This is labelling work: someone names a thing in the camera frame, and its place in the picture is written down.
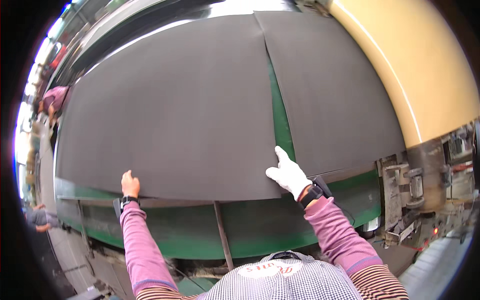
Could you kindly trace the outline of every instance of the yellow roller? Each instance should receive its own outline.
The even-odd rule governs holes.
[[[479,94],[450,27],[425,0],[334,0],[330,13],[380,76],[407,148],[479,116]]]

